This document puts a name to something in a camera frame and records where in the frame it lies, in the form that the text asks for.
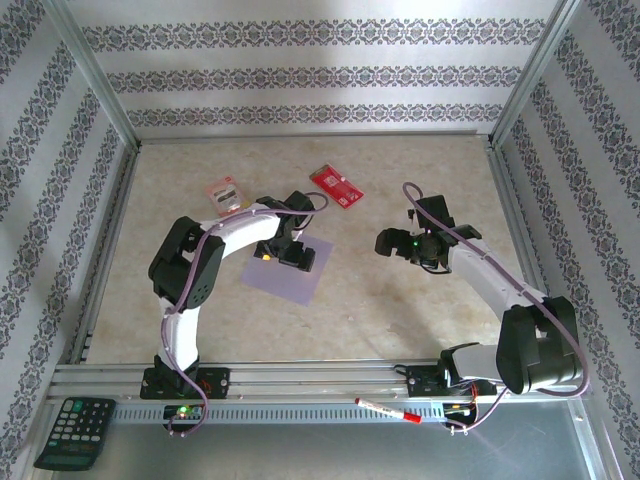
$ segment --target patterned wallpaper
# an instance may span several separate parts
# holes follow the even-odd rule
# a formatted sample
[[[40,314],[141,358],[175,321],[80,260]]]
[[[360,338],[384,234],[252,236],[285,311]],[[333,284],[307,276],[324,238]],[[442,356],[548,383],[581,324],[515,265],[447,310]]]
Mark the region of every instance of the patterned wallpaper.
[[[126,162],[41,4],[4,0],[0,15],[0,479],[8,479],[24,467],[33,415],[77,332],[109,192]]]
[[[639,35],[637,3],[584,2],[503,146],[625,478],[640,478]]]
[[[555,1],[135,3],[70,7],[138,135],[166,138],[489,133]]]

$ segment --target beige floor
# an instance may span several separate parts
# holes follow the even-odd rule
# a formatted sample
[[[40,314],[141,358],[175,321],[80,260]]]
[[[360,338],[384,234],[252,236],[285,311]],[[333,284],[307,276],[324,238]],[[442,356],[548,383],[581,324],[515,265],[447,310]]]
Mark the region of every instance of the beige floor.
[[[205,185],[233,175],[251,199],[284,199],[313,190],[308,175],[327,162],[366,196],[346,211],[333,203],[310,226],[335,244],[311,306],[243,285],[252,250],[236,252],[200,315],[201,360],[424,358],[463,342],[494,343],[498,319],[455,274],[430,276],[373,251],[382,229],[408,227],[401,185],[412,180],[425,194],[444,194],[457,223],[476,227],[517,269],[478,137],[239,140],[143,147],[88,362],[152,361],[160,313],[147,268],[175,219],[216,216]]]

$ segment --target calculator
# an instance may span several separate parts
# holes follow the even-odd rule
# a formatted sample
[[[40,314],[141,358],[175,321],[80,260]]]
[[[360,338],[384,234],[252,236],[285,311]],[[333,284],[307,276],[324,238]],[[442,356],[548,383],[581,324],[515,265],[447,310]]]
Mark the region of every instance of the calculator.
[[[90,469],[102,451],[115,408],[115,400],[106,398],[67,398],[33,466],[56,471]]]

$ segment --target red marker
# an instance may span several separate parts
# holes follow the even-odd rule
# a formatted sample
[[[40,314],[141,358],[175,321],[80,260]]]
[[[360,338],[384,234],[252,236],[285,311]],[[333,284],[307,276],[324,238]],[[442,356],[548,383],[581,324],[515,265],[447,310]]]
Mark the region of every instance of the red marker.
[[[389,408],[385,405],[380,405],[379,403],[362,400],[361,398],[356,398],[356,405],[368,410],[373,410],[374,412],[389,415],[393,418],[406,420],[407,422],[422,423],[422,417],[420,415],[414,415],[413,413],[403,412],[402,410],[396,410],[395,408]]]

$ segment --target purple paper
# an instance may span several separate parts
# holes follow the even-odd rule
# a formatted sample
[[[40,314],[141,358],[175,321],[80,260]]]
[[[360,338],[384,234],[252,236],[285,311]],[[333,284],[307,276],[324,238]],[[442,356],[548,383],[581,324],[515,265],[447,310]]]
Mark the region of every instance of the purple paper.
[[[299,240],[304,243],[305,248],[311,247],[316,251],[316,258],[310,272],[282,265],[275,258],[265,262],[260,258],[251,257],[247,268],[242,273],[242,282],[271,295],[308,307],[333,250],[333,243],[308,235],[301,235]]]

